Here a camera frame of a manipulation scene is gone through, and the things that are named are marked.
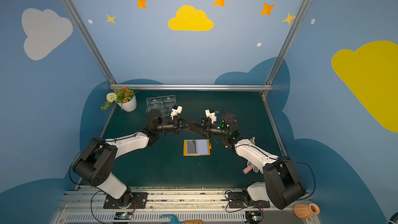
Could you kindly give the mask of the clear plastic organizer tray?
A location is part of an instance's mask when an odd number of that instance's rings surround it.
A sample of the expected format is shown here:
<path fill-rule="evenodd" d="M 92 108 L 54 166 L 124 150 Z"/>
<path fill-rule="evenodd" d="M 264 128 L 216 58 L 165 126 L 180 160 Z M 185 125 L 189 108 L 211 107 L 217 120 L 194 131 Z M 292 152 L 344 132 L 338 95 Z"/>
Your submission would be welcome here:
<path fill-rule="evenodd" d="M 176 103 L 175 95 L 146 98 L 147 113 L 151 110 L 159 110 L 163 117 L 170 117 L 172 108 Z"/>

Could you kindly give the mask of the yellow leather card holder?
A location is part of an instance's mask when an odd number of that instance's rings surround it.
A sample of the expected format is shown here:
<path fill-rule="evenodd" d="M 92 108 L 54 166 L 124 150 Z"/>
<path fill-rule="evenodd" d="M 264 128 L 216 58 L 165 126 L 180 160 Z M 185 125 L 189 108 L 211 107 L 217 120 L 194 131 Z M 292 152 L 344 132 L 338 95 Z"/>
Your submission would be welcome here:
<path fill-rule="evenodd" d="M 193 157 L 193 156 L 209 156 L 210 155 L 210 149 L 211 149 L 211 144 L 209 142 L 209 139 L 201 139 L 201 140 L 196 140 L 197 141 L 197 154 L 188 156 L 186 155 L 186 143 L 187 140 L 184 140 L 183 142 L 183 155 L 185 157 Z"/>

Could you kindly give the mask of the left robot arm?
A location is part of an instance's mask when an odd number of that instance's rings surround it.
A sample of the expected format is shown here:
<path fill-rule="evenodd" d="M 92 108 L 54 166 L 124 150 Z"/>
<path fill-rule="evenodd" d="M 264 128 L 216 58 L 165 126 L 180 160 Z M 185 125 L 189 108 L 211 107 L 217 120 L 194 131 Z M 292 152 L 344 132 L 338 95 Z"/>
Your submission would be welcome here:
<path fill-rule="evenodd" d="M 71 165 L 71 170 L 91 186 L 105 192 L 109 197 L 127 206 L 132 200 L 131 190 L 113 173 L 115 160 L 135 150 L 152 146 L 159 133 L 175 132 L 181 129 L 178 115 L 182 107 L 174 105 L 171 119 L 157 110 L 146 115 L 146 125 L 138 132 L 115 139 L 93 138 Z"/>

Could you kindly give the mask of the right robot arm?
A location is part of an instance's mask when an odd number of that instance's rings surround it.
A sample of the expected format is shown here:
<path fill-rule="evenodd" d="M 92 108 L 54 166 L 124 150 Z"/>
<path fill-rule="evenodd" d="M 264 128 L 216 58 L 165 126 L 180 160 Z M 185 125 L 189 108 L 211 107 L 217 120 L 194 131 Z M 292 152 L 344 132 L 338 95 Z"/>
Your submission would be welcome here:
<path fill-rule="evenodd" d="M 270 201 L 276 208 L 284 209 L 303 199 L 307 190 L 289 157 L 273 155 L 243 137 L 238 132 L 238 123 L 233 114 L 225 114 L 221 125 L 216 125 L 217 116 L 212 110 L 206 110 L 205 115 L 202 123 L 204 137 L 221 137 L 229 151 L 246 159 L 263 174 L 264 182 L 253 183 L 242 189 L 242 203 L 249 206 Z"/>

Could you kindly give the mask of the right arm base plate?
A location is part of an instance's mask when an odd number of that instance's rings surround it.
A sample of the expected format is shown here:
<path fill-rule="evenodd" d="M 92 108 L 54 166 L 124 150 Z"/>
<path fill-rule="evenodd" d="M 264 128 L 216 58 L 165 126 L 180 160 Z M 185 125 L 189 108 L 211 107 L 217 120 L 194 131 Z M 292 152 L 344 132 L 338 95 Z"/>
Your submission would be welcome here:
<path fill-rule="evenodd" d="M 255 207 L 255 208 L 270 208 L 271 205 L 269 201 L 264 201 L 264 200 L 252 200 L 248 193 L 244 192 L 234 192 L 227 190 L 224 193 L 224 196 L 226 197 L 228 201 L 228 207 L 232 209 L 241 209 L 241 208 L 248 208 L 248 207 Z"/>

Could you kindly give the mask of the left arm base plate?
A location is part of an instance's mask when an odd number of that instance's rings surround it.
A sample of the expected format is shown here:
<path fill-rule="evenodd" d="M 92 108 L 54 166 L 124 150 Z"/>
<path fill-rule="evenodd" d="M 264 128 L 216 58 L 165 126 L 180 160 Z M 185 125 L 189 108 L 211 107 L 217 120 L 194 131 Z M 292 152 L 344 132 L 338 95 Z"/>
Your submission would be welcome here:
<path fill-rule="evenodd" d="M 146 192 L 126 192 L 120 199 L 106 195 L 103 209 L 144 209 L 147 198 Z"/>

